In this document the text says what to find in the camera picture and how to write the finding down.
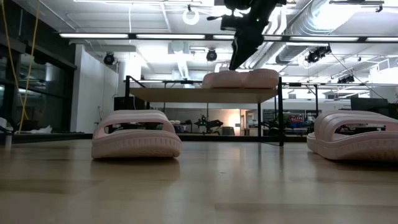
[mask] ceiling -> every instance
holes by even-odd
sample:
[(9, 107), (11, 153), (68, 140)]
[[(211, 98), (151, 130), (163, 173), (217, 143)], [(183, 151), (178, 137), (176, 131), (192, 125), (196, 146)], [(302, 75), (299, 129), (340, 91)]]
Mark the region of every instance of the ceiling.
[[(14, 0), (23, 8), (33, 13), (36, 0)], [(186, 6), (161, 5), (130, 5), (130, 4), (105, 4), (100, 2), (75, 2), (73, 0), (41, 0), (40, 19), (48, 23), (59, 32), (145, 32), (145, 33), (184, 33), (184, 34), (228, 34), (220, 30), (220, 21), (207, 21), (209, 15), (222, 15), (225, 8), (221, 6), (198, 7), (199, 21), (191, 26), (183, 19)], [(295, 0), (296, 5), (286, 8), (287, 22), (300, 12), (309, 0)], [(376, 13), (376, 6), (366, 6), (358, 9), (348, 21), (339, 26), (334, 35), (396, 35), (398, 27), (392, 21), (398, 21), (398, 7), (384, 7)], [(271, 17), (276, 17), (279, 11), (275, 10)], [(339, 16), (339, 12), (331, 13), (330, 20)], [(150, 77), (160, 73), (171, 74), (177, 70), (177, 63), (167, 54), (168, 44), (171, 41), (153, 40), (94, 40), (86, 44), (88, 50), (103, 55), (101, 49), (106, 45), (133, 45), (142, 55), (145, 66), (142, 68), (144, 76)], [(200, 46), (204, 49), (214, 48), (218, 53), (216, 62), (207, 62), (206, 52), (197, 52), (187, 61), (189, 70), (214, 71), (216, 64), (231, 58), (231, 42), (229, 41), (189, 41), (189, 46)], [(383, 60), (388, 55), (398, 55), (396, 44), (331, 44), (331, 49), (346, 68), (353, 68), (358, 76), (367, 78), (369, 68), (377, 61)], [(326, 56), (309, 69), (303, 63), (304, 55), (287, 66), (259, 64), (257, 67), (277, 68), (283, 72), (287, 82), (315, 80), (331, 81), (330, 77), (345, 70), (339, 61), (332, 55)], [(127, 52), (115, 55), (125, 57)]]

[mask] yellow cable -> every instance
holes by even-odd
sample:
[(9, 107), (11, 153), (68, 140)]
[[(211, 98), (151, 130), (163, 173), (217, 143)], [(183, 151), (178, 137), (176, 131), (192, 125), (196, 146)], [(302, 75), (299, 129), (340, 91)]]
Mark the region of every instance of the yellow cable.
[[(15, 79), (15, 87), (16, 90), (18, 91), (19, 88), (19, 84), (18, 84), (18, 78), (17, 78), (17, 74), (15, 72), (15, 67), (14, 67), (14, 61), (12, 60), (12, 54), (11, 54), (11, 45), (10, 45), (10, 40), (8, 37), (8, 28), (7, 28), (7, 19), (6, 19), (6, 10), (5, 10), (5, 5), (4, 5), (4, 0), (1, 0), (1, 4), (2, 4), (2, 16), (3, 16), (3, 20), (4, 20), (4, 28), (6, 31), (6, 39), (7, 39), (7, 45), (8, 45), (8, 53), (10, 56), (10, 60), (11, 60), (11, 68), (12, 68), (12, 74), (14, 75), (14, 79)], [(21, 100), (21, 104), (23, 104), (23, 100), (22, 100), (22, 95), (19, 95), (19, 99)], [(25, 113), (25, 109), (22, 110), (22, 115), (25, 114), (26, 119), (29, 119), (27, 117), (27, 114)]]
[(31, 58), (30, 58), (30, 64), (29, 64), (29, 71), (27, 73), (25, 99), (24, 99), (24, 104), (22, 105), (22, 118), (21, 118), (21, 123), (19, 124), (19, 130), (18, 130), (19, 134), (21, 133), (22, 124), (24, 123), (24, 112), (25, 112), (25, 105), (26, 105), (26, 99), (27, 99), (27, 91), (28, 91), (28, 87), (29, 87), (30, 72), (32, 71), (32, 64), (33, 64), (33, 58), (34, 58), (33, 55), (35, 52), (37, 25), (39, 24), (39, 12), (40, 12), (40, 1), (37, 1), (36, 24), (35, 24), (35, 31), (33, 32), (32, 52), (30, 53)]

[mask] shelf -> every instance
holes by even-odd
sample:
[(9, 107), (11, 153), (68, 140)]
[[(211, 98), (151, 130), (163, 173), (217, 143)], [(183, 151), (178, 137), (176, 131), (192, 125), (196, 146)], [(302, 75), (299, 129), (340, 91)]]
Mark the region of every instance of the shelf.
[(273, 89), (130, 88), (146, 102), (166, 103), (262, 103), (277, 95)]

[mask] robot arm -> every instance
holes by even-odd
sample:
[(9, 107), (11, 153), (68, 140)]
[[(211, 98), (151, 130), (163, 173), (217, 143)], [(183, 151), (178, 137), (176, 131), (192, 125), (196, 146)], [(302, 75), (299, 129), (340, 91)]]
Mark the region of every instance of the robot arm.
[(250, 7), (250, 12), (243, 17), (222, 16), (221, 30), (235, 32), (232, 43), (233, 55), (229, 65), (230, 70), (235, 70), (252, 56), (263, 43), (262, 31), (268, 25), (269, 17), (277, 4), (286, 4), (286, 0), (224, 0), (225, 6), (234, 11), (245, 10)]

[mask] floor board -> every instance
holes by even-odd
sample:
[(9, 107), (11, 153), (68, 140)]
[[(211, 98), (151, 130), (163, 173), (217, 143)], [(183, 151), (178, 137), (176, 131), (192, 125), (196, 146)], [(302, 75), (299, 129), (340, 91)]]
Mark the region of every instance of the floor board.
[(397, 223), (396, 164), (305, 144), (184, 142), (176, 159), (91, 159), (91, 141), (0, 149), (0, 223)]

